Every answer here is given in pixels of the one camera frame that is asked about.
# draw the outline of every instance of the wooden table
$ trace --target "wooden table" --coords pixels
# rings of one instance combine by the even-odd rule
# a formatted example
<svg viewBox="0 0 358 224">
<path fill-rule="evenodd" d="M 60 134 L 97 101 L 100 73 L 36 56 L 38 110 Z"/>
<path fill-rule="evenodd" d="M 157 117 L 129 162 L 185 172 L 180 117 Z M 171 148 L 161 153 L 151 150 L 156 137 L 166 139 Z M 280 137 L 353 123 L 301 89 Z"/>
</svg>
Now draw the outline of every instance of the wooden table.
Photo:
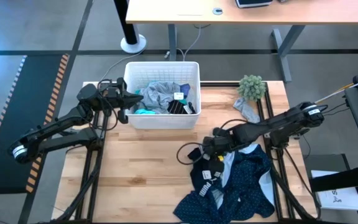
<svg viewBox="0 0 358 224">
<path fill-rule="evenodd" d="M 221 8 L 220 16 L 213 14 Z M 282 40 L 278 29 L 272 35 L 278 50 L 283 80 L 291 81 L 286 58 L 305 25 L 357 24 L 358 0 L 273 0 L 266 7 L 240 9 L 235 0 L 130 0 L 128 23 L 168 24 L 170 60 L 176 60 L 177 35 L 174 24 L 271 24 L 294 25 Z"/>
<path fill-rule="evenodd" d="M 286 111 L 288 100 L 283 82 L 268 82 L 268 87 L 274 114 Z M 192 167 L 179 164 L 176 152 L 186 142 L 201 142 L 205 136 L 211 135 L 214 127 L 225 121 L 242 118 L 240 112 L 232 107 L 237 98 L 233 87 L 202 87 L 202 112 L 194 129 L 146 130 L 118 124 L 107 132 L 93 222 L 179 222 L 172 212 L 193 186 L 190 179 Z M 263 145 L 262 138 L 257 142 Z M 298 141 L 291 140 L 288 151 L 307 180 Z M 69 206 L 79 191 L 85 155 L 83 147 L 67 153 L 52 218 L 61 215 L 61 210 Z M 302 186 L 287 156 L 284 156 L 284 161 L 291 191 L 302 206 L 315 215 L 313 199 Z M 83 208 L 85 215 L 89 193 L 87 196 Z M 284 217 L 288 217 L 282 192 L 280 198 Z M 247 221 L 274 222 L 277 215 L 274 213 L 268 218 L 255 215 Z"/>
</svg>

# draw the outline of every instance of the dark blue polka dot fabric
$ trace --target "dark blue polka dot fabric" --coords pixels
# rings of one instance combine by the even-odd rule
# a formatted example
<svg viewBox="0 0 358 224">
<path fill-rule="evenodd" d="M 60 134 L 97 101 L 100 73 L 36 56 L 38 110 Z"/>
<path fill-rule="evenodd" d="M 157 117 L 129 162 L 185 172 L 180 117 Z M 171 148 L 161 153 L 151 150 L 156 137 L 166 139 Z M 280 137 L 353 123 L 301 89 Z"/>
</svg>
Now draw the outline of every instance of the dark blue polka dot fabric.
<svg viewBox="0 0 358 224">
<path fill-rule="evenodd" d="M 223 189 L 220 181 L 214 181 L 204 197 L 192 191 L 173 213 L 181 221 L 191 224 L 247 220 L 255 213 L 264 218 L 269 217 L 274 212 L 274 206 L 262 192 L 259 179 L 269 171 L 270 166 L 271 161 L 260 146 L 249 154 L 236 151 L 229 180 Z M 223 204 L 219 209 L 212 194 L 214 189 L 224 193 Z"/>
</svg>

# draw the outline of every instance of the desk leg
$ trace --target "desk leg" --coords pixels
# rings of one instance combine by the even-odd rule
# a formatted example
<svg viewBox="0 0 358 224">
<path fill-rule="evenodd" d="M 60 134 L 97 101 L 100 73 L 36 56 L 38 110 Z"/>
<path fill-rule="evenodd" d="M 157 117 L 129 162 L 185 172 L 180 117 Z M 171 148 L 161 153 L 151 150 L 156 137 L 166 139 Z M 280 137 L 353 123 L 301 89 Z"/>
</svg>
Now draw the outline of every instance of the desk leg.
<svg viewBox="0 0 358 224">
<path fill-rule="evenodd" d="M 169 38 L 169 61 L 177 60 L 177 28 L 174 24 L 168 24 L 168 38 Z"/>
<path fill-rule="evenodd" d="M 274 37 L 276 49 L 278 52 L 279 63 L 281 66 L 281 72 L 283 75 L 284 82 L 292 81 L 290 66 L 288 65 L 287 53 L 291 50 L 292 45 L 295 43 L 302 30 L 305 28 L 304 25 L 294 25 L 291 27 L 287 36 L 284 40 L 281 38 L 280 31 L 273 29 L 272 36 Z"/>
</svg>

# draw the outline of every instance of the white label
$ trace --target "white label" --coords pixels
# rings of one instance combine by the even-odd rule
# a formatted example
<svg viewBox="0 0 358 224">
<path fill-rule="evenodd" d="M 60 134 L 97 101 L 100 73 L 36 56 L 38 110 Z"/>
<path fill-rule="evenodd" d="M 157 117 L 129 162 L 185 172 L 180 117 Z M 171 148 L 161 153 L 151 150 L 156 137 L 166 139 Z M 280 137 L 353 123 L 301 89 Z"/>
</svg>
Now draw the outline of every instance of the white label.
<svg viewBox="0 0 358 224">
<path fill-rule="evenodd" d="M 313 115 L 315 113 L 320 113 L 320 110 L 319 109 L 314 109 L 314 110 L 309 111 L 309 115 Z"/>
<path fill-rule="evenodd" d="M 212 178 L 211 171 L 203 170 L 203 178 L 204 178 L 204 180 L 209 180 L 210 178 Z"/>
<path fill-rule="evenodd" d="M 211 157 L 210 157 L 209 155 L 207 155 L 207 154 L 204 154 L 204 155 L 203 155 L 203 158 L 204 158 L 205 160 L 210 160 Z"/>
<path fill-rule="evenodd" d="M 193 112 L 191 111 L 190 107 L 187 106 L 187 105 L 183 106 L 183 109 L 185 109 L 185 111 L 186 111 L 187 114 L 192 114 L 192 113 L 193 113 Z"/>
<path fill-rule="evenodd" d="M 183 100 L 185 98 L 185 94 L 183 93 L 173 93 L 174 100 Z"/>
</svg>

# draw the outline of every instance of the small succulent plant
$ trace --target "small succulent plant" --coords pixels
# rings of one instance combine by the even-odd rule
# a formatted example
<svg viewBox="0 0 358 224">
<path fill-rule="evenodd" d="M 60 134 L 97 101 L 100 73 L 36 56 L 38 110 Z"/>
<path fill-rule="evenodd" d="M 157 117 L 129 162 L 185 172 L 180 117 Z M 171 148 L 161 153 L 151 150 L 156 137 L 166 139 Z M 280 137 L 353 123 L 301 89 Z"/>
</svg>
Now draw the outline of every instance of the small succulent plant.
<svg viewBox="0 0 358 224">
<path fill-rule="evenodd" d="M 265 83 L 262 82 L 262 77 L 255 75 L 244 75 L 240 80 L 240 87 L 237 92 L 246 100 L 257 101 L 263 97 L 266 91 Z"/>
</svg>

